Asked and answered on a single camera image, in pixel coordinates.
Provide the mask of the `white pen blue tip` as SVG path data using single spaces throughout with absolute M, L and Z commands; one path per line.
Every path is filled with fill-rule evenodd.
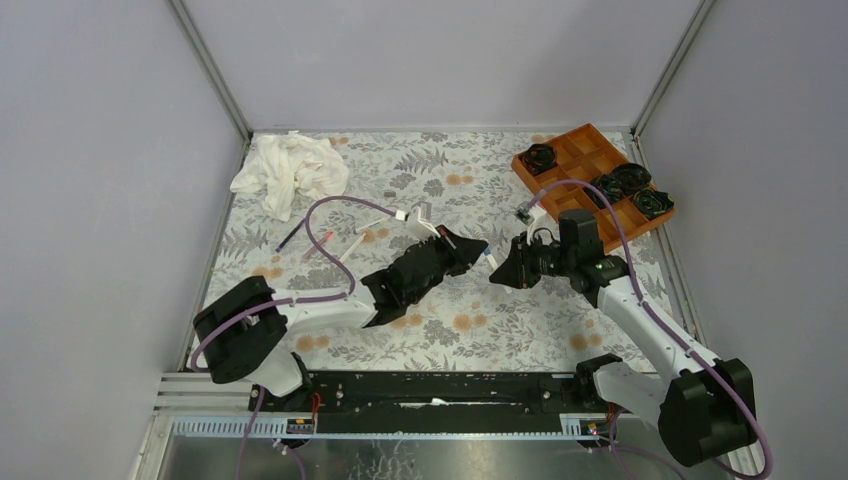
M 492 253 L 491 253 L 491 255 L 488 255 L 488 256 L 484 255 L 484 257 L 488 261 L 488 263 L 490 264 L 492 271 L 495 271 L 495 270 L 498 269 L 498 267 L 499 267 L 498 261 L 495 259 L 494 255 Z M 504 289 L 504 291 L 507 294 L 512 293 L 512 289 L 509 288 L 508 286 L 502 285 L 502 288 Z

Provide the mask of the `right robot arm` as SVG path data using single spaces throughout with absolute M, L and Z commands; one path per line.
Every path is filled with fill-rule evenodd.
M 608 354 L 577 367 L 575 402 L 597 412 L 616 404 L 655 427 L 668 452 L 691 467 L 747 447 L 758 439 L 753 378 L 738 359 L 724 361 L 654 307 L 628 262 L 604 251 L 593 213 L 573 209 L 559 216 L 559 236 L 536 234 L 541 208 L 516 213 L 526 229 L 490 281 L 512 289 L 534 287 L 542 277 L 565 277 L 571 288 L 612 319 L 654 367 L 655 376 L 633 370 Z

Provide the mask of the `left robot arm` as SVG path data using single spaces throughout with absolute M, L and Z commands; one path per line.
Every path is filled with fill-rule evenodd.
M 276 292 L 263 276 L 248 277 L 195 316 L 199 346 L 191 367 L 209 374 L 215 384 L 247 379 L 285 410 L 299 410 L 309 401 L 311 387 L 300 356 L 281 345 L 287 335 L 392 323 L 446 277 L 466 273 L 487 248 L 483 240 L 440 225 L 435 235 L 408 247 L 388 267 L 357 280 L 350 293 Z

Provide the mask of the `white pen red tip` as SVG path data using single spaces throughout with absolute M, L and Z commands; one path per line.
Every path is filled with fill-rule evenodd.
M 347 260 L 351 257 L 351 255 L 356 251 L 356 249 L 363 243 L 365 236 L 358 236 L 354 242 L 347 248 L 347 250 L 339 257 L 338 261 L 341 264 L 345 264 Z

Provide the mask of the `pink pen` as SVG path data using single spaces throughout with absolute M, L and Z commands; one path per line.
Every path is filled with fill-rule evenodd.
M 314 256 L 319 251 L 319 248 L 323 247 L 333 237 L 333 235 L 334 235 L 333 231 L 327 232 L 316 244 L 314 244 L 312 247 L 310 247 L 303 254 L 302 259 L 304 261 L 306 261 L 306 260 L 310 259 L 312 256 Z

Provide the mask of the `black pen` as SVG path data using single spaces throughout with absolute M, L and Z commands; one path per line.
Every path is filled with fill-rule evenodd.
M 290 243 L 291 240 L 297 235 L 297 233 L 303 228 L 304 224 L 305 224 L 305 219 L 301 219 L 293 227 L 293 229 L 289 233 L 286 234 L 286 236 L 283 238 L 283 240 L 277 245 L 277 247 L 275 248 L 275 252 L 280 253 L 286 247 L 286 245 L 288 243 Z

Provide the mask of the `floral patterned mat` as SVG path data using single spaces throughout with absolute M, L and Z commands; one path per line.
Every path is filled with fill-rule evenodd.
M 365 232 L 355 229 L 382 218 L 380 206 L 431 207 L 434 223 L 485 240 L 495 259 L 521 232 L 515 209 L 530 193 L 511 168 L 512 157 L 545 140 L 528 132 L 352 132 L 328 140 L 350 170 L 352 203 L 319 207 L 311 235 L 299 231 L 275 248 L 296 225 L 270 218 L 262 193 L 239 193 L 211 273 L 206 298 L 214 301 L 241 280 L 265 277 L 281 292 L 347 285 L 385 267 L 414 237 L 386 220 Z M 313 238 L 333 237 L 304 261 Z M 364 235 L 345 264 L 338 259 Z M 577 363 L 614 353 L 648 372 L 650 362 L 628 336 L 600 314 L 564 279 L 544 278 L 530 290 L 507 294 L 488 278 L 485 258 L 466 274 L 449 277 L 393 323 L 368 330 L 324 329 L 289 335 L 288 348 L 311 369 L 468 370 L 566 372 Z

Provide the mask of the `orange compartment tray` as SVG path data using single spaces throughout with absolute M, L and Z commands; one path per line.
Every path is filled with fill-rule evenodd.
M 593 125 L 548 140 L 533 140 L 517 153 L 513 171 L 552 219 L 585 209 L 597 219 L 606 252 L 668 221 L 675 213 L 670 194 L 653 184 L 648 170 L 627 160 Z

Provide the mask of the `white crumpled cloth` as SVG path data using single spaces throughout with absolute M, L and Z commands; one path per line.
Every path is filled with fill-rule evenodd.
M 254 138 L 240 171 L 230 183 L 233 193 L 263 191 L 263 211 L 287 222 L 295 196 L 311 200 L 345 192 L 350 170 L 327 139 L 293 132 L 261 134 Z

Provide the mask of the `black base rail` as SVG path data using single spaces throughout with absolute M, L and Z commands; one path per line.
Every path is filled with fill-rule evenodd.
M 287 397 L 248 403 L 262 413 L 297 413 L 320 434 L 584 434 L 608 406 L 585 400 L 568 373 L 317 371 Z

